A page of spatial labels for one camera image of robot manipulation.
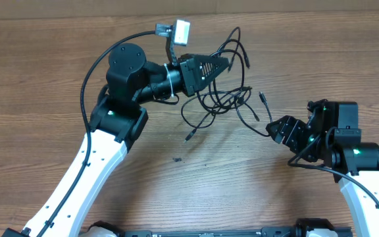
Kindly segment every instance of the wooden table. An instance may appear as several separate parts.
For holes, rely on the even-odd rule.
[[[57,186],[82,142],[79,91],[94,60],[115,41],[172,23],[174,16],[0,21],[0,235],[20,230]],[[308,100],[359,104],[363,141],[379,144],[379,11],[189,16],[185,52],[208,54],[235,26],[251,60],[246,84],[266,93],[272,115],[306,120]],[[167,62],[165,39],[134,41],[147,58]],[[86,91],[90,112],[105,83],[107,61]],[[218,78],[220,88],[240,81],[239,64]],[[187,99],[182,95],[180,105]],[[263,129],[260,99],[245,108]],[[246,229],[292,225],[322,217],[353,226],[332,175],[290,168],[284,145],[248,130],[231,111],[191,131],[180,106],[148,103],[149,121],[131,152],[109,177],[85,223],[104,220],[123,229]],[[188,107],[197,122],[197,103]],[[175,162],[173,158],[182,158]]]

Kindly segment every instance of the table top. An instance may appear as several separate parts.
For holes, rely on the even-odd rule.
[[[191,21],[187,47],[177,54],[209,54],[240,26],[251,61],[245,83],[253,87],[249,124],[263,130],[268,117],[307,120],[308,100],[356,101],[363,141],[379,144],[379,11],[217,14]],[[114,42],[175,16],[133,16],[0,21],[0,235],[20,230],[57,186],[85,133],[80,114],[82,80]],[[147,59],[167,62],[165,39],[133,41]],[[90,112],[105,84],[107,61],[88,82]],[[235,88],[240,66],[217,79]],[[149,121],[126,160],[106,181],[84,222],[98,220],[125,230],[248,229],[292,225],[321,217],[353,226],[332,175],[291,168],[284,145],[246,128],[235,111],[216,118],[186,144],[191,128],[179,105],[144,105]],[[197,103],[188,118],[203,117]]]

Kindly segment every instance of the robotic hand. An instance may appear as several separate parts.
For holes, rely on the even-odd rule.
[[[251,95],[251,88],[243,84],[244,65],[249,68],[249,60],[239,38],[230,39],[239,28],[236,28],[212,55],[185,54],[177,59],[174,45],[186,45],[189,30],[190,23],[184,20],[177,20],[172,26],[157,24],[155,31],[127,37],[112,45],[96,60],[84,79],[80,94],[86,135],[76,158],[51,197],[27,222],[22,232],[8,228],[3,237],[79,235],[84,218],[101,187],[114,168],[123,161],[147,122],[147,111],[140,104],[148,101],[177,104],[167,99],[177,97],[179,100],[176,95],[178,92],[183,92],[188,97],[196,95],[197,97],[193,99],[198,99],[207,111],[198,125],[188,123],[182,114],[184,120],[194,128],[186,141],[197,129],[211,125],[216,115],[235,109],[244,125],[252,131],[262,136],[271,136],[274,141],[282,142],[296,153],[296,156],[288,162],[290,166],[332,172],[349,204],[358,236],[379,236],[379,147],[376,144],[361,143],[357,104],[327,100],[310,102],[308,110],[312,115],[308,123],[291,116],[284,116],[273,122],[265,96],[261,93],[261,101],[265,104],[270,117],[270,124],[266,127],[268,134],[262,134],[246,124],[238,110],[238,107],[246,105],[253,112],[246,103]],[[151,34],[166,37],[168,64],[157,65],[149,62],[142,48],[132,43],[125,43],[130,39]],[[225,49],[230,42],[237,43],[235,50]],[[243,56],[237,52],[238,47],[241,47]],[[110,53],[110,68],[106,75],[107,85],[102,88],[97,98],[97,105],[88,121],[84,108],[86,83],[94,68],[108,53]],[[221,57],[222,53],[233,53],[231,62]],[[235,56],[240,58],[242,64],[241,86],[228,92],[218,91],[215,78],[226,68],[230,70]],[[200,95],[200,91],[207,86],[209,93]],[[214,102],[212,107],[204,104],[207,96],[210,96]],[[202,126],[209,115],[213,116],[212,122]],[[322,159],[324,164],[303,165],[298,163],[300,159],[308,162]],[[246,237],[352,236],[349,227],[334,228],[326,219],[299,219],[295,226],[215,233],[220,236]],[[106,223],[95,223],[89,228],[87,235],[214,237],[212,232],[121,233]]]

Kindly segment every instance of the tangled cable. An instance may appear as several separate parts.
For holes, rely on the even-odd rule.
[[[232,35],[234,34],[235,31],[238,31],[238,39],[232,38]],[[242,123],[246,127],[248,127],[249,129],[251,129],[252,131],[256,132],[257,134],[259,134],[261,136],[264,136],[264,137],[270,136],[269,134],[263,134],[262,132],[259,132],[258,130],[256,130],[252,126],[248,125],[245,122],[245,120],[243,119],[243,117],[240,113],[240,110],[239,110],[239,108],[241,106],[246,105],[248,107],[248,109],[253,113],[255,120],[260,121],[260,118],[257,116],[257,114],[255,113],[253,108],[247,104],[247,101],[251,97],[251,94],[252,94],[252,92],[251,92],[252,88],[249,86],[244,86],[244,84],[245,84],[245,66],[247,68],[249,68],[250,64],[249,64],[249,59],[248,59],[247,53],[246,53],[242,43],[240,42],[240,38],[241,38],[241,29],[239,27],[236,27],[235,29],[232,30],[232,32],[230,33],[230,35],[228,36],[226,41],[217,49],[216,52],[212,53],[210,56],[211,57],[220,57],[223,53],[233,53],[232,59],[229,63],[228,72],[232,69],[232,65],[234,64],[235,56],[238,56],[238,58],[240,59],[240,63],[241,63],[241,85],[239,87],[233,89],[233,90],[230,90],[230,91],[220,91],[220,90],[217,90],[216,80],[214,79],[213,82],[211,84],[209,84],[209,92],[208,93],[200,94],[199,92],[197,92],[197,97],[189,99],[188,101],[186,101],[182,105],[181,116],[182,116],[183,120],[189,126],[191,126],[193,128],[193,130],[185,138],[185,142],[187,142],[189,139],[191,139],[192,136],[197,132],[198,129],[208,128],[209,126],[211,126],[213,124],[213,122],[215,121],[216,115],[222,115],[222,114],[227,113],[228,111],[230,111],[232,109],[236,110],[238,117],[240,118],[240,120],[242,121]],[[236,43],[236,48],[235,49],[225,49],[225,47],[231,42]],[[243,56],[238,52],[239,48],[241,48]],[[205,99],[207,97],[211,98],[211,100],[213,102],[213,106],[206,105]],[[270,122],[272,122],[273,119],[271,117],[270,109],[268,108],[268,103],[267,103],[267,100],[266,100],[264,93],[260,92],[259,97],[267,109],[267,113],[268,113],[268,116],[270,118]],[[201,119],[200,123],[198,123],[197,125],[190,123],[187,120],[187,118],[184,116],[185,106],[189,102],[193,101],[194,99],[198,99],[201,106],[207,112],[207,114],[203,117],[203,119]],[[206,118],[209,115],[212,116],[210,123],[202,126],[203,123],[205,122]]]

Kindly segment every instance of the robotic arm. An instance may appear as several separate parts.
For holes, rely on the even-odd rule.
[[[102,54],[86,76],[82,88],[81,104],[87,133],[76,158],[51,197],[27,222],[22,232],[18,233],[8,228],[3,237],[79,235],[84,218],[101,187],[114,168],[124,160],[147,122],[147,111],[140,104],[148,101],[175,104],[166,99],[178,97],[175,95],[178,92],[183,92],[188,97],[197,95],[201,103],[203,99],[200,98],[199,92],[207,86],[210,89],[211,83],[216,87],[215,78],[232,65],[233,59],[229,63],[227,58],[220,57],[223,52],[234,52],[229,49],[223,50],[232,40],[228,39],[220,47],[222,51],[213,55],[185,54],[177,59],[174,45],[186,45],[189,30],[189,22],[183,20],[177,20],[172,26],[157,24],[155,31],[130,36]],[[166,37],[168,64],[157,65],[147,61],[142,48],[132,43],[124,43],[126,40],[148,34]],[[108,84],[101,90],[88,122],[83,103],[84,87],[92,70],[108,53]],[[249,67],[245,51],[244,59]],[[243,83],[238,90],[239,93],[246,90]],[[266,105],[264,95],[260,97]],[[242,104],[243,98],[234,98],[235,108],[237,101]],[[340,178],[337,174],[334,176],[351,209],[357,234],[379,236],[379,203],[376,209],[372,200],[375,198],[379,201],[379,147],[376,144],[361,143],[357,104],[322,100],[310,102],[308,110],[312,112],[308,123],[285,116],[267,125],[269,136],[297,154],[291,159],[291,166],[307,166],[298,164],[300,159],[308,162],[322,159],[324,165],[331,168],[330,171],[346,174],[370,190],[366,193],[352,181]],[[324,169],[324,165],[314,169]],[[269,236],[270,233],[274,233],[274,237],[351,236],[350,228],[334,228],[327,220],[322,219],[299,219],[294,227],[264,227],[252,234],[261,237],[263,234],[266,236],[267,232]],[[94,236],[119,236],[114,230],[103,228],[98,234]],[[148,233],[139,233],[137,236],[140,234],[146,237]]]

